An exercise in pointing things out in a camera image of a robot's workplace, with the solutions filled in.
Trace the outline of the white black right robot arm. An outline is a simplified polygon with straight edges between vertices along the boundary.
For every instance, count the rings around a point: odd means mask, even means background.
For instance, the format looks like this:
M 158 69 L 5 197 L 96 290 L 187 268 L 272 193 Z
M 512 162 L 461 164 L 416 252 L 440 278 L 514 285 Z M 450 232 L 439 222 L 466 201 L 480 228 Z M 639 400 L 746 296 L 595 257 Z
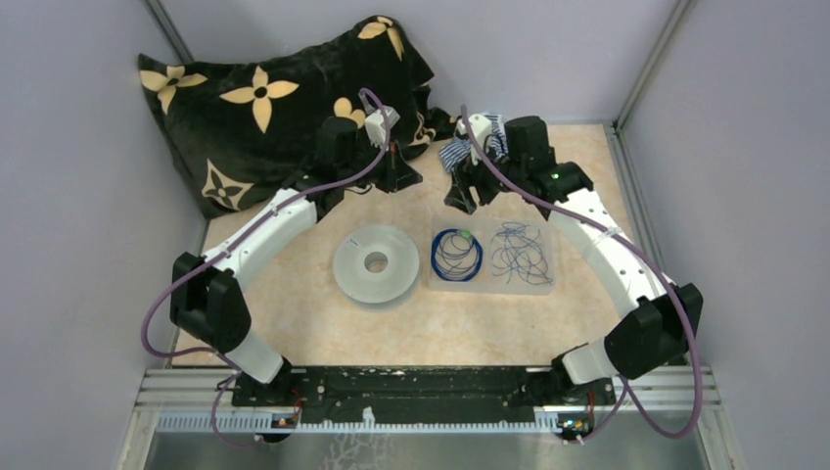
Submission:
M 446 205 L 473 213 L 501 192 L 520 195 L 580 250 L 620 316 L 604 338 L 553 359 L 557 400 L 576 403 L 590 382 L 637 379 L 684 354 L 699 363 L 702 294 L 693 284 L 675 284 L 630 241 L 585 171 L 557 160 L 540 117 L 462 117 L 439 158 L 452 178 Z

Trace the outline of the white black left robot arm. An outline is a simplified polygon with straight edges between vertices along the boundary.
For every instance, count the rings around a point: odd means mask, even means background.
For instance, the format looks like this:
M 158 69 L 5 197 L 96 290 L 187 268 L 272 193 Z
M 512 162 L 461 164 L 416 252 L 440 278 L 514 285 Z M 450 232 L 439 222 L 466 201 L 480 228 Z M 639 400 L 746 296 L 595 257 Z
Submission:
M 374 186 L 393 193 L 419 183 L 392 139 L 398 120 L 389 106 L 369 115 L 367 153 L 355 122 L 326 120 L 312 157 L 253 219 L 206 254 L 184 253 L 173 264 L 171 323 L 254 379 L 255 392 L 271 405 L 292 395 L 291 364 L 254 331 L 244 291 L 266 263 L 342 202 L 346 190 Z

